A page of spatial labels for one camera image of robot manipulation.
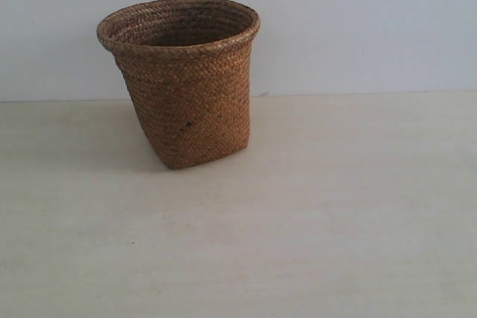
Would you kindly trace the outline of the brown woven wicker basket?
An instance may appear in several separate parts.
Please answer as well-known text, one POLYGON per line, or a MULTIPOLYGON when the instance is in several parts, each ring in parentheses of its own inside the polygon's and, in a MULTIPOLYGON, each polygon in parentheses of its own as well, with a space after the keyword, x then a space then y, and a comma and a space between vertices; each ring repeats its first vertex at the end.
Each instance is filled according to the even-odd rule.
POLYGON ((161 162, 189 168, 250 141, 250 61, 259 14, 232 0, 156 0, 117 10, 96 34, 121 72, 161 162))

